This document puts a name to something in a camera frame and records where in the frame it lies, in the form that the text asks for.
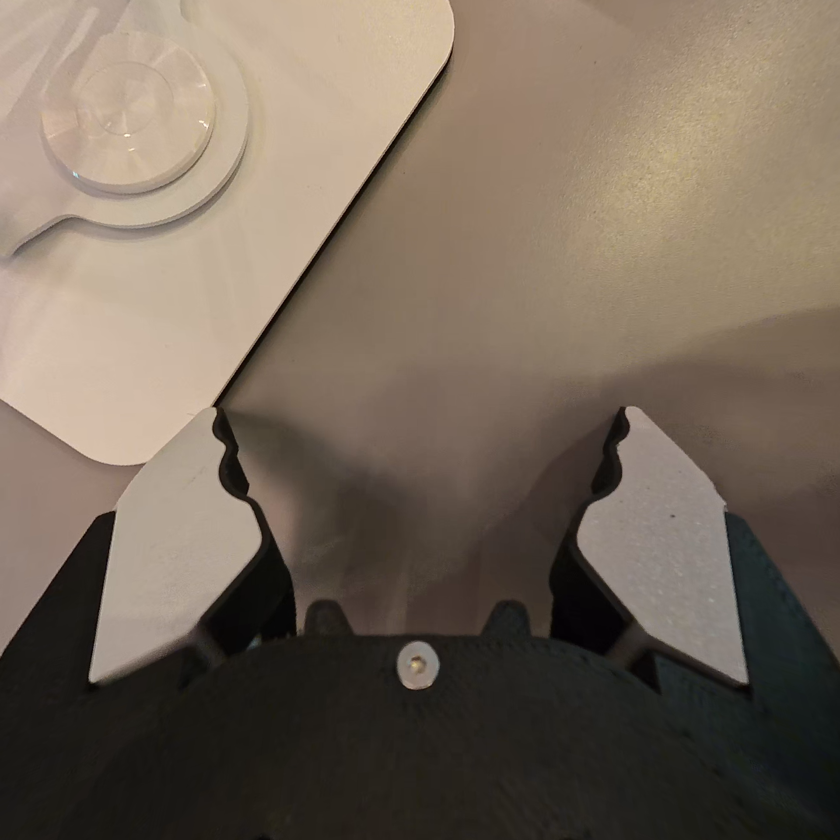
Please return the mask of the white board stand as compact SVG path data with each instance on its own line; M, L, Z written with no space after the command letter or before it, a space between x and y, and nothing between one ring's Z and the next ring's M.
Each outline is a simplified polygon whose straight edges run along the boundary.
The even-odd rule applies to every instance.
M2 403L100 463L215 404L444 70L450 2L2 2Z

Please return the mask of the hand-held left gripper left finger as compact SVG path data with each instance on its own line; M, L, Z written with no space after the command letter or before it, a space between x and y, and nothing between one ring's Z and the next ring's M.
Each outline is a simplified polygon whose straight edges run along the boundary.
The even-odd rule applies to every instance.
M290 572L229 421L209 407L114 508L88 679L106 685L181 652L216 666L257 637L295 632Z

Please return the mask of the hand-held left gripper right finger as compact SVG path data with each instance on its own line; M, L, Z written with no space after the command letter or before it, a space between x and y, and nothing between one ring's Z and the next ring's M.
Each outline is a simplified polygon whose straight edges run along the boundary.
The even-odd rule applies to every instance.
M621 407L549 573L549 636L626 669L657 654L746 687L727 511L664 430Z

